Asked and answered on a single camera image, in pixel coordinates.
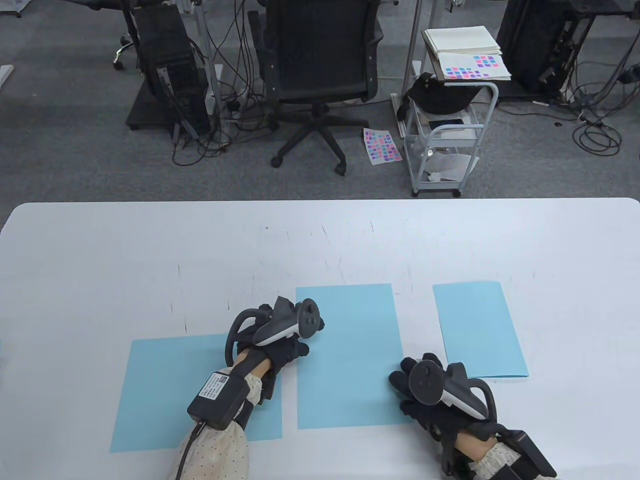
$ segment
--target black bag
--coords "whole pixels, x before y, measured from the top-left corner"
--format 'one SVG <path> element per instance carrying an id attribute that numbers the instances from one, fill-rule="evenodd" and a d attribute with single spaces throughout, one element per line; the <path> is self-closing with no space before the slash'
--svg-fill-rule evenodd
<path id="1" fill-rule="evenodd" d="M 402 104 L 396 112 L 399 121 L 406 120 L 409 111 L 409 99 L 413 100 L 425 113 L 433 115 L 451 115 L 464 110 L 480 92 L 480 87 L 449 87 L 433 74 L 425 72 L 404 94 Z"/>

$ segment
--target computer tower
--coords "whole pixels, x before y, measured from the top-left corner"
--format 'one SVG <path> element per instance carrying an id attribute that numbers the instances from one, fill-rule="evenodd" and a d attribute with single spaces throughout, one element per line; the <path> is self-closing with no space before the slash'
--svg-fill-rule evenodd
<path id="1" fill-rule="evenodd" d="M 509 0 L 497 42 L 512 81 L 558 97 L 595 17 L 621 14 L 614 0 Z"/>
<path id="2" fill-rule="evenodd" d="M 199 68 L 175 4 L 133 9 L 140 38 L 140 62 L 149 92 L 174 124 L 187 120 L 198 135 L 211 131 L 204 102 L 208 83 Z"/>

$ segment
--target gloved hand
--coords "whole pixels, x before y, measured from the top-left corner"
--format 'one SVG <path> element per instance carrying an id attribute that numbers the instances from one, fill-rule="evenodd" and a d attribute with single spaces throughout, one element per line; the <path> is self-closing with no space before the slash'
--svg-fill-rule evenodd
<path id="1" fill-rule="evenodd" d="M 432 360 L 442 368 L 442 362 L 433 353 L 425 353 L 423 360 Z M 409 374 L 416 366 L 417 361 L 413 358 L 405 358 L 400 363 L 401 371 L 392 372 L 389 375 L 389 383 L 406 397 L 400 402 L 400 410 L 417 420 L 417 422 L 431 433 L 437 442 L 442 444 L 442 470 L 446 475 L 457 473 L 468 473 L 468 462 L 461 453 L 454 453 L 454 445 L 460 431 L 466 431 L 480 440 L 488 440 L 497 429 L 504 429 L 499 424 L 483 420 L 477 420 L 465 412 L 443 404 L 425 405 L 413 396 L 409 389 Z"/>
<path id="2" fill-rule="evenodd" d="M 267 304 L 261 305 L 259 309 L 265 310 L 266 312 L 273 311 L 273 309 Z M 277 375 L 282 367 L 289 362 L 293 362 L 293 360 L 300 356 L 307 356 L 309 354 L 309 346 L 300 342 L 298 340 L 299 337 L 296 334 L 289 338 L 276 340 L 274 343 L 265 345 L 264 347 L 257 347 L 253 345 L 253 334 L 267 322 L 268 319 L 266 317 L 256 318 L 255 324 L 245 328 L 241 332 L 238 332 L 236 335 L 237 353 L 248 348 L 262 350 L 271 360 L 271 370 L 269 372 L 273 372 L 273 375 Z"/>

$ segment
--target smartphone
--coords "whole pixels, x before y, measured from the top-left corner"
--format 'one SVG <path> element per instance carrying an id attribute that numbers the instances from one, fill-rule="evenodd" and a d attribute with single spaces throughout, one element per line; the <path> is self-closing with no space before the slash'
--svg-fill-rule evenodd
<path id="1" fill-rule="evenodd" d="M 464 125 L 465 123 L 460 118 L 452 118 L 451 120 L 432 120 L 429 122 L 429 128 L 435 130 L 441 125 Z"/>

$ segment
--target blue paper sheet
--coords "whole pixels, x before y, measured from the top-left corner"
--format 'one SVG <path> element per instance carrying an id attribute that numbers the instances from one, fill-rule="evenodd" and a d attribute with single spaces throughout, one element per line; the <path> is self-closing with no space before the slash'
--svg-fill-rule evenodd
<path id="1" fill-rule="evenodd" d="M 120 396 L 111 452 L 178 448 L 194 423 L 187 407 L 225 366 L 226 335 L 135 340 Z M 282 395 L 254 409 L 249 440 L 282 438 Z"/>
<path id="2" fill-rule="evenodd" d="M 527 364 L 499 282 L 434 285 L 449 363 L 469 377 L 526 377 Z"/>
<path id="3" fill-rule="evenodd" d="M 403 358 L 391 285 L 296 289 L 326 323 L 298 361 L 298 428 L 394 425 L 410 421 L 387 377 Z"/>

